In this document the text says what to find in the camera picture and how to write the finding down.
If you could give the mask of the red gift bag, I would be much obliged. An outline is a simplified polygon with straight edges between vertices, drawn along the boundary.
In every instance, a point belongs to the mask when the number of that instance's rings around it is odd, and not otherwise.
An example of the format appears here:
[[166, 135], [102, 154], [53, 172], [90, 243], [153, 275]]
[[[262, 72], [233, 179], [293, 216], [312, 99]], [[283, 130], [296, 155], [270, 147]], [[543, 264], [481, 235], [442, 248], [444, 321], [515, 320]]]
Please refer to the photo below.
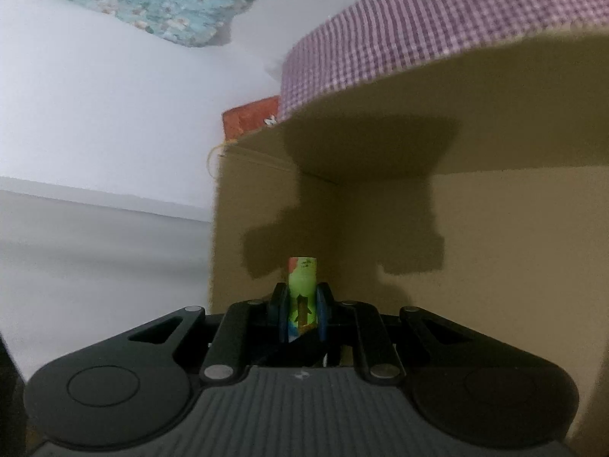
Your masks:
[[226, 110], [222, 113], [225, 141], [236, 141], [250, 132], [274, 126], [278, 111], [278, 96], [263, 98]]

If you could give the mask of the brown cardboard box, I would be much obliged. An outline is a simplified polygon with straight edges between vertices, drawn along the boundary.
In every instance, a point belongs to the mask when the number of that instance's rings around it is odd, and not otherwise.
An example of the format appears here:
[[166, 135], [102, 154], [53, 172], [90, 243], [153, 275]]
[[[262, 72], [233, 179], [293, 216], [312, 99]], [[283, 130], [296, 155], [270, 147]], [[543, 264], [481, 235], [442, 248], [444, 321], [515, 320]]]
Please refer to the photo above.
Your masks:
[[608, 452], [608, 31], [474, 48], [315, 100], [220, 158], [210, 304], [292, 256], [339, 299], [430, 310], [574, 380]]

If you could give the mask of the purple checkered tablecloth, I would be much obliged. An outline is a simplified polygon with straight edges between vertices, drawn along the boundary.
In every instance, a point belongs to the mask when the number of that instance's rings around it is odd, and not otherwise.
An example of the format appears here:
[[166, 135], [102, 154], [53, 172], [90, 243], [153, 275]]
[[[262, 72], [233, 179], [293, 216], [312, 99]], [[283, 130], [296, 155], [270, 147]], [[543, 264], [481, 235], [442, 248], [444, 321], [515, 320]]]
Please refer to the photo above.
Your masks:
[[358, 0], [291, 48], [279, 118], [326, 94], [478, 45], [607, 22], [608, 0]]

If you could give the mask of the green glue stick tube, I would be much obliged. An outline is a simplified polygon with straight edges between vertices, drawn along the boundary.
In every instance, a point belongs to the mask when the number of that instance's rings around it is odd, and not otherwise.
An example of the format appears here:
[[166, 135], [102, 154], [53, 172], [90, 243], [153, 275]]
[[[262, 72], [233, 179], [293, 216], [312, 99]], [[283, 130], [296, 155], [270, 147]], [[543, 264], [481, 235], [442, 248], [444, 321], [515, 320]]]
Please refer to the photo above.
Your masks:
[[288, 340], [294, 342], [317, 327], [317, 259], [291, 257], [288, 261]]

